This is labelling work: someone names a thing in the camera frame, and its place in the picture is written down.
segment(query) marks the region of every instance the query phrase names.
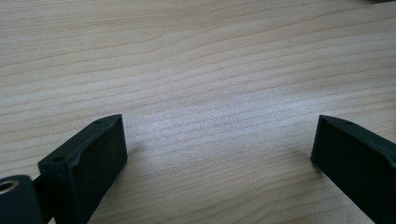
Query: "hole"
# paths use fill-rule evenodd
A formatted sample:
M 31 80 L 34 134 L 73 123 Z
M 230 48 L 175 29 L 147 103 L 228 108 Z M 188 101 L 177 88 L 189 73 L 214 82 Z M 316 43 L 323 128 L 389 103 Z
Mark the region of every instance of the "hole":
M 12 191 L 20 184 L 18 180 L 8 180 L 3 183 L 0 183 L 0 194 L 5 194 L 7 192 Z
M 61 162 L 61 161 L 63 161 L 64 160 L 64 157 L 55 157 L 54 159 L 53 159 L 53 162 Z

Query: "light wooden surface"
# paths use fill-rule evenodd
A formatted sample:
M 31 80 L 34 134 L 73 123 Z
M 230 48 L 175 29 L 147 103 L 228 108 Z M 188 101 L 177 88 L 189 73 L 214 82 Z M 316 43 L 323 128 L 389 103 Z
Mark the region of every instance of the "light wooden surface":
M 396 141 L 396 3 L 0 2 L 0 177 L 121 113 L 90 223 L 372 223 L 310 160 L 319 114 Z

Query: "3d printed part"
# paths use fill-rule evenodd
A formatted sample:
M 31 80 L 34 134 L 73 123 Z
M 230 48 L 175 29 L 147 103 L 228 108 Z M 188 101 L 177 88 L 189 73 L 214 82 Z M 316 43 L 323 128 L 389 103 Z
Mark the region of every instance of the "3d printed part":
M 396 145 L 320 116 L 311 161 L 375 223 L 396 223 Z
M 40 161 L 35 181 L 0 180 L 0 223 L 87 223 L 126 161 L 122 116 L 99 119 Z

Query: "wood grain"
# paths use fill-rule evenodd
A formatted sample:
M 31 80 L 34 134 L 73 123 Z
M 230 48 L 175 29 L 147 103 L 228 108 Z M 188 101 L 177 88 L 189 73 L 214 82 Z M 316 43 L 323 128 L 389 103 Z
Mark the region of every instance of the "wood grain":
M 0 177 L 121 113 L 90 223 L 372 223 L 309 156 L 319 114 L 396 141 L 396 3 L 1 1 Z

